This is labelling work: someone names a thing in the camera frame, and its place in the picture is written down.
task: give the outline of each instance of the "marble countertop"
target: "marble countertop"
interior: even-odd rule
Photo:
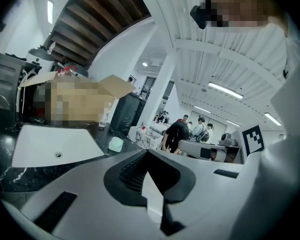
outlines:
[[[74,167],[140,149],[137,144],[133,143],[126,136],[112,130],[109,123],[103,129],[98,127],[98,123],[80,123],[72,128],[87,129],[105,155],[57,166],[12,167],[12,156],[20,128],[15,125],[0,131],[0,191],[15,193],[38,191]],[[120,153],[108,149],[109,142],[114,136],[123,140]]]

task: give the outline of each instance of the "black slot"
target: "black slot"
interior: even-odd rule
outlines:
[[[51,233],[76,198],[76,194],[63,192],[34,223],[46,232]]]
[[[239,175],[239,173],[237,173],[237,172],[221,170],[221,169],[217,169],[213,173],[218,174],[218,175],[222,175],[222,176],[225,176],[225,177],[233,178],[233,179],[236,179]]]

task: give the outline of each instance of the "sink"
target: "sink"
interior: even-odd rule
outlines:
[[[135,142],[139,147],[143,149],[156,150],[159,148],[163,136],[150,128],[141,130],[140,127],[132,126],[129,130],[128,136],[131,141]]]
[[[13,167],[46,167],[103,156],[86,129],[24,125],[16,141]]]

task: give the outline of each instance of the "hair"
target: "hair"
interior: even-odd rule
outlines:
[[[200,116],[199,118],[198,118],[198,121],[201,121],[201,122],[205,122],[206,120],[205,120],[205,118],[203,117],[203,116]]]

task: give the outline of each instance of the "ceiling light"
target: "ceiling light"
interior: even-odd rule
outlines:
[[[236,123],[234,123],[234,122],[231,122],[231,121],[229,121],[229,120],[226,120],[227,122],[229,122],[230,124],[233,124],[233,125],[235,125],[235,126],[238,126],[238,127],[240,127],[240,125],[239,124],[236,124]]]
[[[269,118],[272,122],[274,122],[277,126],[281,126],[281,123],[279,123],[276,119],[272,117],[269,113],[264,114],[267,118]]]
[[[195,108],[197,108],[197,109],[200,109],[200,110],[203,110],[203,111],[205,111],[205,112],[207,112],[207,113],[210,113],[211,114],[211,112],[210,111],[208,111],[208,110],[205,110],[205,109],[203,109],[203,108],[201,108],[201,107],[198,107],[198,106],[194,106]]]
[[[54,12],[54,3],[48,1],[48,22],[50,24],[53,23],[53,12]]]
[[[232,96],[234,96],[234,97],[236,97],[236,98],[238,98],[238,99],[242,99],[244,96],[243,95],[241,95],[240,93],[238,93],[238,92],[236,92],[236,91],[234,91],[234,90],[230,90],[230,89],[228,89],[228,88],[226,88],[226,87],[223,87],[223,86],[221,86],[221,85],[218,85],[218,84],[216,84],[216,83],[213,83],[213,82],[209,82],[209,84],[208,84],[210,87],[213,87],[213,88],[216,88],[216,89],[218,89],[218,90],[220,90],[220,91],[223,91],[223,92],[225,92],[225,93],[227,93],[227,94],[230,94],[230,95],[232,95]]]

